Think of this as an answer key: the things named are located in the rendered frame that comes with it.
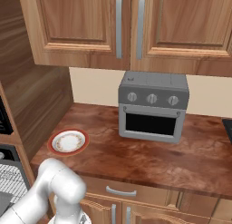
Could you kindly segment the toaster oven glass door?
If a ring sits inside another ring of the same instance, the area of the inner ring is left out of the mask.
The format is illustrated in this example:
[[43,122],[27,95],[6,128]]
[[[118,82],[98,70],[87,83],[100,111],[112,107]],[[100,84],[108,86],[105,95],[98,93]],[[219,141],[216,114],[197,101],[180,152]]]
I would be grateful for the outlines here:
[[130,104],[119,105],[119,135],[121,137],[171,143],[179,142],[186,115],[185,110],[172,109],[183,111],[185,114],[178,118],[169,118],[126,113],[123,110],[124,106],[149,107]]

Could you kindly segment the grey toaster oven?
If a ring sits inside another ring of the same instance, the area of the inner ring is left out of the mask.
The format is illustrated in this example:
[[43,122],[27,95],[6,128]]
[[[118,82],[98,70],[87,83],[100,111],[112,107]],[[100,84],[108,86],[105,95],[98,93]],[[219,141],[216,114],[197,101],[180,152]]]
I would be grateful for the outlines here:
[[[128,100],[129,93],[137,94],[135,102]],[[150,104],[147,102],[147,97],[152,93],[158,99]],[[176,105],[170,105],[168,102],[169,97],[173,95],[179,98]],[[130,104],[186,111],[189,104],[187,76],[175,73],[126,72],[119,86],[118,100],[119,105]]]

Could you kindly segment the black built-in oven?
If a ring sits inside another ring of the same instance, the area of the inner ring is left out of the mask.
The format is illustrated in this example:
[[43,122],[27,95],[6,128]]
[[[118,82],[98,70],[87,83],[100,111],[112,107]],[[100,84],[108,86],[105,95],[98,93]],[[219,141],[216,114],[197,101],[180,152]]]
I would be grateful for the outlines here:
[[[0,144],[0,164],[17,167],[22,173],[27,189],[28,190],[30,189],[28,179],[26,178],[22,163],[20,162],[20,158],[18,156],[15,146],[7,145],[7,144]],[[10,202],[6,210],[8,210],[14,204],[15,203]]]

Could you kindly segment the grey oven door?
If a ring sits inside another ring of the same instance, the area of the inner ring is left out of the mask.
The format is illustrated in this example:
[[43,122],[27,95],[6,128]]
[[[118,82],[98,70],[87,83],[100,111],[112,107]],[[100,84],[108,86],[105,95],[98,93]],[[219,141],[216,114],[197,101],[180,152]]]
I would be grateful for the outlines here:
[[4,214],[8,208],[13,195],[11,193],[6,193],[0,191],[0,217]]

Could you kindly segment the white plate with red rim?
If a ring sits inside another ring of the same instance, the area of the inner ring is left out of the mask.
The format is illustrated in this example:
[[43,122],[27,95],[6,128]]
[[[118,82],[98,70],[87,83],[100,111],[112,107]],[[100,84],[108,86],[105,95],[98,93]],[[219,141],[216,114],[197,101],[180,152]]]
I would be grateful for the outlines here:
[[86,131],[68,128],[54,133],[47,142],[47,149],[58,156],[68,157],[84,151],[89,143]]

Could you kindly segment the tall wooden cabinet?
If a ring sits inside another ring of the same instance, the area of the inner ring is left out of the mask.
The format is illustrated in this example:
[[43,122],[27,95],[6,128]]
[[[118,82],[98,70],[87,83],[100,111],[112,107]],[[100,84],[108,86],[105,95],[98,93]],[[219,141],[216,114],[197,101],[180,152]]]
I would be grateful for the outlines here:
[[30,161],[73,104],[73,92],[67,67],[34,62],[20,0],[0,0],[0,97],[13,128],[0,133],[0,144],[16,147],[33,183]]

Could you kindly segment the wooden drawer front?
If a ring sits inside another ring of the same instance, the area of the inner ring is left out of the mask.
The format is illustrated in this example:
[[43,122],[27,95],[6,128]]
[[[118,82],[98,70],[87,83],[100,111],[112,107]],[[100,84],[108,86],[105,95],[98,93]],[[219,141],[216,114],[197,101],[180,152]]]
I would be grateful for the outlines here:
[[[134,200],[152,205],[169,207],[176,209],[178,207],[179,194],[176,191],[165,190],[154,187],[141,186],[126,182],[119,182],[114,180],[104,180],[93,177],[83,176],[82,179],[87,185],[87,191],[92,194],[99,194],[104,196],[111,196],[118,199]],[[110,186],[114,190],[120,191],[137,191],[136,197],[126,197],[111,194],[106,191],[106,186]]]

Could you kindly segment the wooden base cupboard door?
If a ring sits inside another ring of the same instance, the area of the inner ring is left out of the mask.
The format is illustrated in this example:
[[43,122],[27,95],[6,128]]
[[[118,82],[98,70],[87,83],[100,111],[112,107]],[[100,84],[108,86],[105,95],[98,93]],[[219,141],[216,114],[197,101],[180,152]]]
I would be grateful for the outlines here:
[[122,224],[126,224],[127,207],[130,207],[130,224],[208,224],[209,222],[209,218],[123,202]]
[[92,224],[111,224],[112,204],[116,204],[116,224],[122,224],[122,208],[119,201],[94,197],[87,197],[81,201],[82,210],[89,216]]

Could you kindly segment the black built-in microwave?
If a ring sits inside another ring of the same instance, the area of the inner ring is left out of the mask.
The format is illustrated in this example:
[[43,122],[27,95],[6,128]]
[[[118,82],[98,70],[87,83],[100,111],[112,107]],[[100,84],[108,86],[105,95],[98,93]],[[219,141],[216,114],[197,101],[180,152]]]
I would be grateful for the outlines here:
[[4,103],[0,97],[0,133],[10,135],[13,132],[12,125],[8,118]]

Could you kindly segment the black hob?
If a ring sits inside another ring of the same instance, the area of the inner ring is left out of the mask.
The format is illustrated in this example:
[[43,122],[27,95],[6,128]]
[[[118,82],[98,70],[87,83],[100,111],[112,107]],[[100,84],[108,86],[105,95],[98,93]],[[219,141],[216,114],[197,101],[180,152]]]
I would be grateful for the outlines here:
[[223,122],[223,124],[225,126],[225,129],[227,130],[227,134],[232,135],[232,120],[223,119],[222,122]]

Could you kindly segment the wooden wall cupboard door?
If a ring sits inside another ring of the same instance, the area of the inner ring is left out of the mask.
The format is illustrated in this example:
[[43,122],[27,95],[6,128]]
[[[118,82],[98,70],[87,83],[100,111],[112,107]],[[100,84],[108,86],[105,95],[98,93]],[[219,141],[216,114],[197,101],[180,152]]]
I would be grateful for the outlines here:
[[138,2],[131,0],[132,71],[232,77],[232,0],[145,0],[140,60]]
[[20,0],[34,62],[128,70],[131,0],[122,1],[122,58],[116,58],[116,0]]

